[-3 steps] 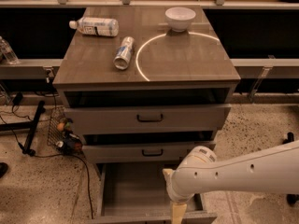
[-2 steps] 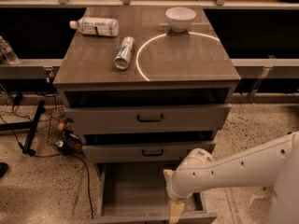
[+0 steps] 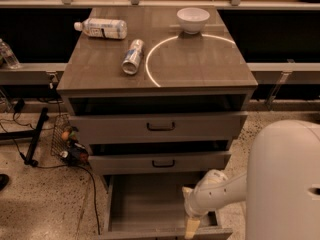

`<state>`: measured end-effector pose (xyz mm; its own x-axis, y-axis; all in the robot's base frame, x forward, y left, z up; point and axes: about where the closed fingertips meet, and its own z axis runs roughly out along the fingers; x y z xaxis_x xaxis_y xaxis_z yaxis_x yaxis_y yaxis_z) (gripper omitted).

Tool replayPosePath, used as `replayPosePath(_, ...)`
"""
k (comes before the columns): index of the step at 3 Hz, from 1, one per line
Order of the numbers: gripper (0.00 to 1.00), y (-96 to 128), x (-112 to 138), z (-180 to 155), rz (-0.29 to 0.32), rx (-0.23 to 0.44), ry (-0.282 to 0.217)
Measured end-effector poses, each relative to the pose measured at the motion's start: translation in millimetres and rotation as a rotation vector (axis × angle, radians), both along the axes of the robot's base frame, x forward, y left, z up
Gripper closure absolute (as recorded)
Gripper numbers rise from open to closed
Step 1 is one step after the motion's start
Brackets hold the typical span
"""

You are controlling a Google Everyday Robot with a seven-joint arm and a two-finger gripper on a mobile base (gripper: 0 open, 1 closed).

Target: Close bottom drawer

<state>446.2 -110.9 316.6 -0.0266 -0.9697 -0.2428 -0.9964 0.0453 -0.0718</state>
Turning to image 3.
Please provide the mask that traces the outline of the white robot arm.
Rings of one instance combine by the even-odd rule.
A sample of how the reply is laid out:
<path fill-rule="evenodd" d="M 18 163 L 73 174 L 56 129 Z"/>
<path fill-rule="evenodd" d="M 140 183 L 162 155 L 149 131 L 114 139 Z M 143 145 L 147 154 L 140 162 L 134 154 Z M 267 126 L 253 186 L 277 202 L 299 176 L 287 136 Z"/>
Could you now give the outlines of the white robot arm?
<path fill-rule="evenodd" d="M 320 240 L 320 125 L 272 123 L 253 141 L 245 172 L 210 170 L 182 191 L 187 239 L 208 213 L 244 201 L 245 240 Z"/>

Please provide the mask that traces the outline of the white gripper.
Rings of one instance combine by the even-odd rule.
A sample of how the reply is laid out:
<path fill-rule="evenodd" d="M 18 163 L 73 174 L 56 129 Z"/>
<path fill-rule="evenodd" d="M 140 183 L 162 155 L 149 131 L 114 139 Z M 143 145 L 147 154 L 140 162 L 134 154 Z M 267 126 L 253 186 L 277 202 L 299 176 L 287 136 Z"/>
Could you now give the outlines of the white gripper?
<path fill-rule="evenodd" d="M 184 208 L 189 216 L 185 223 L 185 239 L 191 240 L 200 225 L 200 218 L 226 205 L 224 184 L 228 177 L 218 170 L 208 171 L 194 188 L 183 187 Z"/>

